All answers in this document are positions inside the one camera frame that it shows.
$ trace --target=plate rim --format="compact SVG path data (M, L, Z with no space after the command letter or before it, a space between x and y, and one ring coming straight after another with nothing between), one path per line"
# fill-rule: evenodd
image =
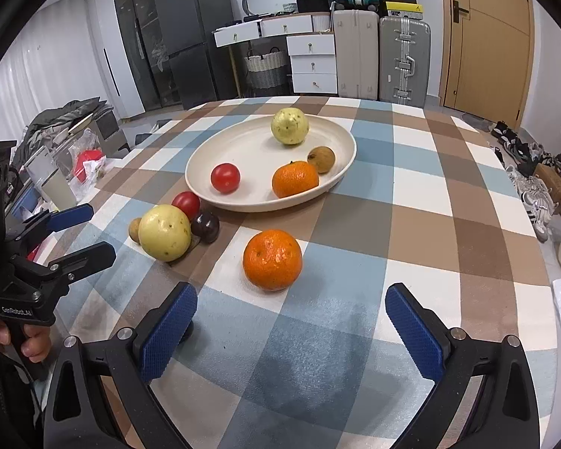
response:
M222 130L219 130L216 133L214 133L211 137L207 138L200 146L198 146L193 151L193 153L191 154L191 156L187 160L187 164L185 165L185 182L187 184L187 187L189 187L191 192L193 192L196 196L198 196L198 198L200 198L202 201L206 201L206 202L208 202L208 203L210 203L210 204L212 204L216 207L219 207L219 208L221 208L222 210L225 210L225 211L237 211L236 208L254 208L254 207L264 207L264 206L268 206L268 205L279 205L279 206L281 206L282 204L285 204L285 203L288 203L288 202L293 202L293 201L295 201L295 199L303 198L306 195L310 195L314 191L320 190L321 188L328 186L328 184L331 183L332 181L337 181L338 182L338 180L347 172L347 170L350 168L350 166L355 161L355 156L357 154L357 142L355 141L355 137L353 136L353 133L351 133L351 131L348 130L347 128L342 127L339 123L336 123L335 121L333 121L331 119L332 116L318 116L318 115L312 115L312 114L309 114L309 113L304 113L304 115L308 116L308 117L311 116L313 118L318 118L318 119L321 119L323 121L328 121L328 122L332 123L333 125L342 128L349 135L349 137L351 138L351 141L353 143L353 154L351 155L351 158L347 162L347 165L345 165L335 175L335 177L332 178L332 180L328 181L326 184L319 184L318 186L316 186L312 189L308 189L307 191L300 192L300 193L294 194L292 196L287 196L285 198L277 198L277 199L273 199L272 201L264 201L264 202L229 204L229 203L220 202L220 201L212 201L211 199L207 199L207 198L204 198L203 196L199 195L199 193L193 188L193 186L191 185L190 181L187 178L187 170L189 169L189 164L191 163L191 159L193 159L193 156L198 152L198 150L202 146L205 146L210 140L212 140L214 137L216 137L222 131L230 130L231 128L239 127L240 125L245 125L246 122L254 121L255 119L266 118L267 116L272 118L274 116L273 114L266 114L266 115L255 116L251 119L246 119L246 120L240 121L239 123L235 123L234 125L231 125L229 127L223 128ZM334 184L332 184L332 186L329 186L328 189L335 186L335 184L336 184L336 182ZM310 199L314 199L315 197L317 197L317 196L313 196L311 198L308 198L305 201L309 201ZM296 206L298 204L302 204L305 201L296 202L295 204L292 204L291 206ZM278 208L274 208L272 210L268 210L268 211L276 211L276 210L281 210L281 209L283 209L282 206L278 207Z

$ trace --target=checkered tablecloth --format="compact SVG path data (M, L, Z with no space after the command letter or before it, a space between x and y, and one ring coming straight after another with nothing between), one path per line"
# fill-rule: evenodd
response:
M171 265L130 240L132 219L187 189L187 160L204 140L288 105L357 141L355 162L329 193L273 213L217 210L220 238ZM432 387L384 310L394 282L447 327L479 339L519 336L544 433L557 371L551 290L524 207L481 133L437 112L335 97L208 103L178 118L97 184L93 219L51 237L40 260L98 241L116 249L110 269L58 303L83 341L135 326L178 281L198 289L195 332L152 383L193 447L390 447ZM298 239L303 271L290 289L265 294L241 259L269 228ZM132 432L128 420L121 425Z

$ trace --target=plate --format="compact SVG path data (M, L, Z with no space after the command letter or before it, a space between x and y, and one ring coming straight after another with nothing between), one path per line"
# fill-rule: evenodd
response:
M310 131L299 145L283 145L274 138L270 131L272 115L249 119L219 131L189 158L185 169L187 186L210 204L243 213L290 208L328 191L355 160L355 139L349 131L329 119L314 115L307 117ZM321 145L332 149L336 161L328 173L320 175L320 184L288 198L277 198L272 192L272 176L276 169L291 161L307 160L309 151ZM214 167L225 162L237 166L241 174L239 188L230 194L218 192L210 181Z

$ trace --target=silver suitcase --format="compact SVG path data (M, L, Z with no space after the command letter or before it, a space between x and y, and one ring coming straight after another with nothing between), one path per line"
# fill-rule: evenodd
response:
M378 99L378 15L337 10L333 16L338 95Z
M380 19L380 101L423 107L430 72L430 26L399 16Z

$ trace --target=wooden door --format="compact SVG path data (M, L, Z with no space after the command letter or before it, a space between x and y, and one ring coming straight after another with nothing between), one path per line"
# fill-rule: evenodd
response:
M451 0L444 106L517 128L530 83L532 19L530 0Z

